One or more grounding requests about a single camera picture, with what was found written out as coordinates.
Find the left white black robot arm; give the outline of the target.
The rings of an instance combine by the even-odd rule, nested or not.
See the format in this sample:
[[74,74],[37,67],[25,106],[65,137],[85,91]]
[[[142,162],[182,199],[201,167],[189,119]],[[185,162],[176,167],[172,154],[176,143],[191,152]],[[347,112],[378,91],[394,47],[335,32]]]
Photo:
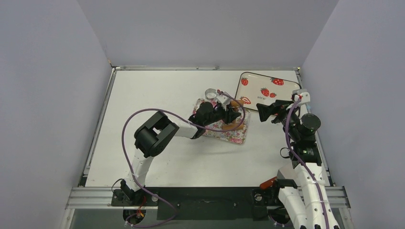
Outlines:
[[141,125],[134,133],[135,148],[141,155],[129,159],[128,176],[120,182],[124,200],[130,205],[137,205],[142,200],[142,189],[145,187],[146,176],[150,165],[157,155],[163,152],[169,142],[176,136],[197,139],[211,129],[211,124],[222,121],[227,129],[213,129],[213,132],[229,133],[243,128],[246,116],[244,102],[231,100],[228,104],[202,102],[189,119],[180,118],[179,122],[169,119],[168,111],[153,108],[154,115]]

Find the floral pattern tray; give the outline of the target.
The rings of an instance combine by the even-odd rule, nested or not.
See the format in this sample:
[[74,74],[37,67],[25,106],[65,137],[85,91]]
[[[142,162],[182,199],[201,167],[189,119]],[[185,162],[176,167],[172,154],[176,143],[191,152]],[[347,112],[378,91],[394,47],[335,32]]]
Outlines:
[[[196,101],[196,104],[193,109],[193,114],[196,113],[197,109],[200,107],[200,105],[203,102],[210,102],[213,106],[216,105],[215,101],[210,101],[206,100],[203,98],[200,98]],[[235,126],[240,124],[240,121],[243,118],[243,110],[242,108],[238,108],[238,112],[241,113],[241,115],[236,119],[231,124],[234,124]],[[233,130],[233,131],[227,131],[227,132],[215,132],[211,130],[205,130],[202,136],[204,137],[210,137],[210,138],[215,138],[218,140],[226,141],[232,144],[237,144],[237,145],[242,145],[245,142],[246,136],[247,136],[247,130],[249,126],[249,121],[250,121],[251,113],[248,109],[245,110],[245,119],[244,122],[241,126],[238,127],[238,129]],[[213,124],[210,124],[207,126],[209,129],[214,129],[214,130],[222,130],[222,127],[226,126],[226,124],[222,121],[219,120]]]

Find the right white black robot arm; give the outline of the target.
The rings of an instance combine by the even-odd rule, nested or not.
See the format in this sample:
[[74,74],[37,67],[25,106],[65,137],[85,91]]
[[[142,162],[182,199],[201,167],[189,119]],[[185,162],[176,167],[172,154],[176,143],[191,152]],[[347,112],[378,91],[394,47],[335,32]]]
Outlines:
[[323,166],[315,133],[321,126],[314,114],[297,115],[299,101],[276,100],[271,105],[256,104],[261,122],[270,116],[281,123],[285,133],[293,179],[276,179],[269,191],[270,199],[282,204],[296,229],[338,229],[340,226],[328,200]]

